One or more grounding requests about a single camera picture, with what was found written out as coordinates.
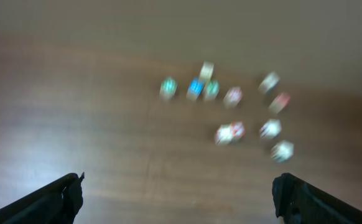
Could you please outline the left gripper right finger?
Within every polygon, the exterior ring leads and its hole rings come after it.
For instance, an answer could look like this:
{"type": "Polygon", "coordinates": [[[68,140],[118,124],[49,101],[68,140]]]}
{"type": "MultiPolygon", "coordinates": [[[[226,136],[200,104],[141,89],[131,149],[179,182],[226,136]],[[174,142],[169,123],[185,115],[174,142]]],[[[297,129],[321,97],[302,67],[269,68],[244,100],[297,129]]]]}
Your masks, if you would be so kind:
{"type": "Polygon", "coordinates": [[[362,224],[362,211],[312,186],[283,173],[272,182],[276,217],[284,223],[362,224]]]}

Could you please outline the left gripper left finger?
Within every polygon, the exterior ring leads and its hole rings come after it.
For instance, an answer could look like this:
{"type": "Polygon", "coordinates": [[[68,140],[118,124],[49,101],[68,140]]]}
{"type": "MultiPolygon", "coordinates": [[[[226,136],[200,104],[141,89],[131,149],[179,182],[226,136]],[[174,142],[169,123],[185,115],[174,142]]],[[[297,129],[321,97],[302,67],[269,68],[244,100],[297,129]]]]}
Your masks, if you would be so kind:
{"type": "Polygon", "coordinates": [[[84,174],[69,173],[0,209],[0,224],[72,224],[83,206],[84,174]]]}

